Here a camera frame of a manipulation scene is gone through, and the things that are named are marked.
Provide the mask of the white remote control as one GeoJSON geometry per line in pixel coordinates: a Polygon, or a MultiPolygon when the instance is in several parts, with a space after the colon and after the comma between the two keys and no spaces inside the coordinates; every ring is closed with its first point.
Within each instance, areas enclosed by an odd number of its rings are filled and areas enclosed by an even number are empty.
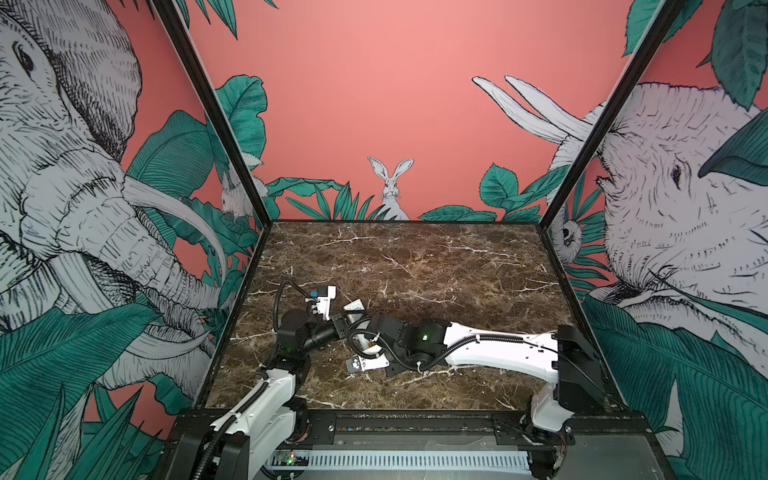
{"type": "Polygon", "coordinates": [[[365,306],[361,299],[348,303],[343,307],[343,313],[348,324],[361,320],[366,315],[365,306]]]}

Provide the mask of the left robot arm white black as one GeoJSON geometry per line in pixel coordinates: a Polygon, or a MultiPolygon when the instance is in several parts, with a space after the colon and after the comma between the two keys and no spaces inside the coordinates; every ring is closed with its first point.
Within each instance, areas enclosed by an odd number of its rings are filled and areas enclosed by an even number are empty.
{"type": "Polygon", "coordinates": [[[252,479],[283,442],[310,429],[306,401],[296,397],[306,380],[309,353],[344,340],[364,318],[359,301],[330,314],[328,307],[286,311],[275,324],[276,344],[257,385],[219,418],[205,425],[178,425],[180,439],[157,479],[252,479]]]}

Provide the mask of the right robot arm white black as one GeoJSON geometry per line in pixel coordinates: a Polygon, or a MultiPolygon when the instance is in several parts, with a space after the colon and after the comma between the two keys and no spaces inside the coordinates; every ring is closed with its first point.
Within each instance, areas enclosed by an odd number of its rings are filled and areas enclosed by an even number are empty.
{"type": "Polygon", "coordinates": [[[440,365],[495,368],[544,382],[531,399],[527,424],[557,433],[574,415],[604,410],[600,355],[571,325],[539,334],[505,333],[429,319],[405,323],[375,314],[352,323],[347,342],[357,358],[351,369],[385,369],[389,376],[424,374],[440,365]]]}

